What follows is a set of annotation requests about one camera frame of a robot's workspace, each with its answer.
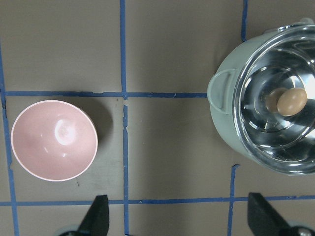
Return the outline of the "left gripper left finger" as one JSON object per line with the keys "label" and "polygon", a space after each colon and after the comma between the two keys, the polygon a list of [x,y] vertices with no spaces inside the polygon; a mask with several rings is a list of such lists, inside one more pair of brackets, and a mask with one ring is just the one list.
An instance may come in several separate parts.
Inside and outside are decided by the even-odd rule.
{"label": "left gripper left finger", "polygon": [[109,203],[107,195],[95,197],[77,232],[80,236],[107,236],[109,231]]}

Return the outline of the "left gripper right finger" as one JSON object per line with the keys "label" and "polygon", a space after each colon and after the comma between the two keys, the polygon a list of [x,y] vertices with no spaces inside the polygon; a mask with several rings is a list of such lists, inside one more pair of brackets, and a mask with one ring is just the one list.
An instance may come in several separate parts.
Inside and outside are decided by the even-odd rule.
{"label": "left gripper right finger", "polygon": [[248,195],[248,226],[254,236],[297,236],[290,226],[260,193]]}

